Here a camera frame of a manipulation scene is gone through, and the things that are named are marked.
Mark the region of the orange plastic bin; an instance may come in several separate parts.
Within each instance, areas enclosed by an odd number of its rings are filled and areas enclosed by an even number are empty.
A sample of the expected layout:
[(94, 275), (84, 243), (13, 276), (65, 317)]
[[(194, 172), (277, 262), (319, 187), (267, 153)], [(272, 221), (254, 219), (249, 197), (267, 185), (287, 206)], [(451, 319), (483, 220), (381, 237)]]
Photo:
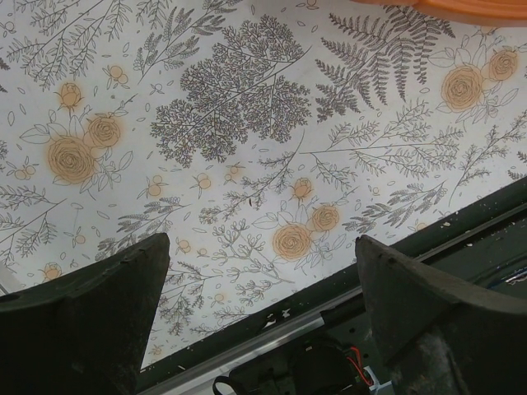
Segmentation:
[(383, 6), (409, 6), (446, 21), (493, 27), (526, 27), (526, 0), (380, 0)]

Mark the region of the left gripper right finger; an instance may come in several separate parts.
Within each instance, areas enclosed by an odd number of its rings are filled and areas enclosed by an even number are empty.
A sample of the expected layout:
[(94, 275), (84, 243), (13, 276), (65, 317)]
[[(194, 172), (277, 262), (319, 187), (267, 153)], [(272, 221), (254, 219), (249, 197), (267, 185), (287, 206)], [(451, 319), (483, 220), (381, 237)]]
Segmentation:
[(397, 394), (524, 394), (526, 301), (476, 286), (364, 235), (357, 270)]

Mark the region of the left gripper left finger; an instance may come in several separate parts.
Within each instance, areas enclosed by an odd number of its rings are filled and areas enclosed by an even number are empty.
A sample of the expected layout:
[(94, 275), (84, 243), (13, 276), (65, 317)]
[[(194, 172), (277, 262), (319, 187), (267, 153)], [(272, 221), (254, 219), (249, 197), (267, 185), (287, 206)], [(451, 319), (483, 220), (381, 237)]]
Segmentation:
[(134, 394), (169, 267), (157, 233), (1, 298), (3, 394)]

